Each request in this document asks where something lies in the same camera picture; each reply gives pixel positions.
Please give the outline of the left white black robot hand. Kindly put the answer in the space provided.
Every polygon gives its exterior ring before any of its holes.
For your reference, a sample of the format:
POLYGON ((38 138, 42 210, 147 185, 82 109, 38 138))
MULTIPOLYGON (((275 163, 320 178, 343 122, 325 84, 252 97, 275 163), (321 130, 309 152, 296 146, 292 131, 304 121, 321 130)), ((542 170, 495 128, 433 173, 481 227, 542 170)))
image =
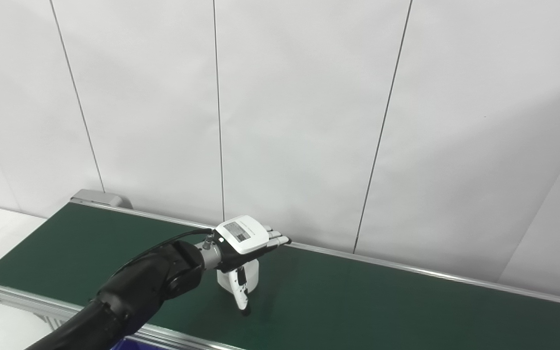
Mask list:
POLYGON ((213 229, 211 247, 219 255, 214 267, 218 284, 233 295, 243 316, 250 315, 249 295, 259 284, 258 259, 291 243, 291 238, 249 215, 229 219, 213 229))

